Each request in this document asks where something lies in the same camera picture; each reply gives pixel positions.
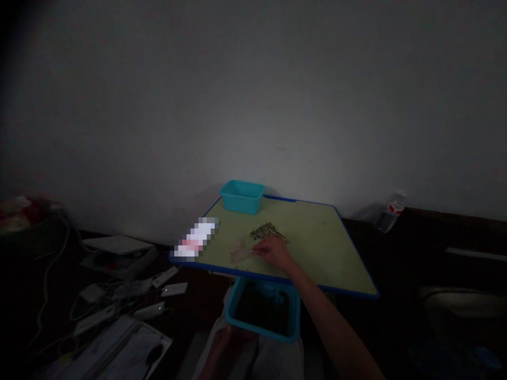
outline hand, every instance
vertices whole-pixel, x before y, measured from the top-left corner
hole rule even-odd
[[[198,380],[212,378],[226,379],[238,356],[252,344],[257,334],[227,325],[216,332],[211,343],[206,363],[198,376]]]
[[[252,249],[253,254],[262,256],[268,263],[284,272],[287,272],[295,262],[287,251],[285,242],[277,236],[262,239]]]

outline electrical cable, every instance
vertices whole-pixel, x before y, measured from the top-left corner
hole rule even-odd
[[[63,342],[65,342],[65,339],[67,339],[67,338],[74,340],[76,342],[76,345],[74,346],[74,349],[72,351],[63,354],[62,351],[60,351],[60,348],[62,347]],[[58,357],[62,357],[63,355],[73,354],[78,349],[78,347],[79,347],[79,340],[77,339],[77,337],[75,337],[73,334],[69,334],[69,335],[67,335],[66,337],[64,337],[62,339],[62,341],[60,342],[60,344],[58,344],[57,355],[58,355]]]
[[[44,348],[41,348],[39,351],[37,351],[36,353],[33,353],[31,355],[28,356],[28,359],[26,360],[28,363],[31,362],[33,359],[35,359],[36,357],[38,357],[41,353],[43,353],[44,351],[46,351],[48,348],[54,346],[56,343],[61,343],[61,341],[63,341],[65,338],[68,338],[72,335],[71,334],[68,334],[68,335],[65,335],[64,337],[62,338],[58,338],[57,340],[55,340],[54,342],[51,342],[49,343],[47,346],[45,346]]]
[[[84,245],[83,243],[83,239],[81,237],[81,232],[79,231],[79,229],[76,228],[75,224],[72,223],[72,218],[69,217],[69,213],[66,212],[66,210],[63,208],[63,205],[62,206],[62,213],[60,214],[62,216],[62,218],[67,218],[68,221],[70,221],[70,225],[72,226],[72,229],[77,233],[78,235],[78,243],[79,245],[81,246],[81,248],[83,248],[85,251],[89,252],[89,253],[95,253],[97,251],[100,251],[100,249],[90,249],[88,248],[86,245]]]
[[[49,256],[49,255],[54,254],[54,253],[57,253],[57,252],[58,252],[58,251],[53,251],[53,252],[45,253],[45,254],[43,254],[43,255],[41,255],[41,256],[37,256],[36,258],[33,258],[33,259],[34,259],[34,260],[38,260],[38,259],[41,259],[41,258],[43,258],[43,257]]]
[[[37,320],[36,320],[37,333],[35,334],[33,339],[30,341],[30,343],[28,344],[26,349],[29,349],[32,346],[32,344],[37,340],[39,335],[41,334],[41,331],[42,331],[41,317],[42,317],[42,313],[44,312],[44,309],[46,308],[46,305],[48,304],[48,301],[49,301],[49,294],[48,294],[49,271],[50,271],[51,267],[53,266],[53,264],[56,263],[56,261],[60,258],[62,253],[65,251],[65,248],[67,248],[67,242],[69,240],[69,235],[70,235],[70,225],[69,225],[69,222],[67,222],[67,220],[63,216],[62,216],[62,220],[64,221],[65,225],[67,226],[67,232],[65,233],[65,240],[63,241],[63,245],[62,245],[62,248],[60,249],[60,252],[55,256],[55,258],[53,260],[51,260],[48,267],[46,268],[46,271],[44,272],[44,281],[43,281],[43,285],[42,285],[42,292],[44,294],[44,303],[42,304],[42,307],[39,310],[39,314],[37,315]]]

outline seeds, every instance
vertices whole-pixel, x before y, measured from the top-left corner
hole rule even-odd
[[[273,235],[281,238],[285,242],[285,244],[290,243],[290,241],[285,236],[283,236],[281,233],[279,233],[276,230],[275,226],[273,226],[273,224],[271,224],[270,222],[267,222],[267,223],[263,224],[262,226],[260,226],[259,228],[257,228],[256,230],[253,230],[252,232],[250,232],[250,237],[253,238],[254,240],[264,239],[264,238],[267,238],[268,236],[273,236]]]

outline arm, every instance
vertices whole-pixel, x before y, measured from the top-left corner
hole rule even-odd
[[[197,380],[229,378],[229,370],[233,367],[237,358],[256,339],[257,334],[231,325],[218,330]]]
[[[263,239],[253,250],[289,276],[334,366],[344,378],[384,379],[361,338],[290,256],[282,239],[275,236]]]

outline power strip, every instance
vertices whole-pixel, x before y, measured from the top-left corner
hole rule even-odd
[[[88,318],[79,321],[78,324],[76,325],[76,329],[74,330],[73,335],[78,336],[79,334],[88,331],[89,329],[98,325],[99,323],[104,322],[109,318],[112,318],[115,315],[115,312],[116,312],[116,304],[108,306],[107,308],[101,311],[97,311],[95,314],[92,314]]]
[[[97,303],[106,295],[106,292],[97,284],[91,284],[81,290],[79,295],[88,303]]]
[[[160,288],[167,280],[172,278],[175,274],[178,273],[178,268],[176,266],[172,267],[168,271],[162,272],[156,275],[153,278],[152,285],[157,289]]]
[[[152,279],[127,281],[123,285],[118,286],[112,294],[112,300],[116,301],[122,298],[140,296],[146,293],[152,285]]]
[[[134,313],[134,317],[137,319],[149,319],[159,316],[163,314],[165,311],[165,301],[156,303],[154,305],[148,306],[144,309],[139,309]]]
[[[184,292],[186,292],[186,289],[188,286],[189,286],[188,282],[181,282],[179,284],[167,285],[162,290],[161,296],[162,297],[169,297],[169,296],[177,296],[177,295],[183,294]]]

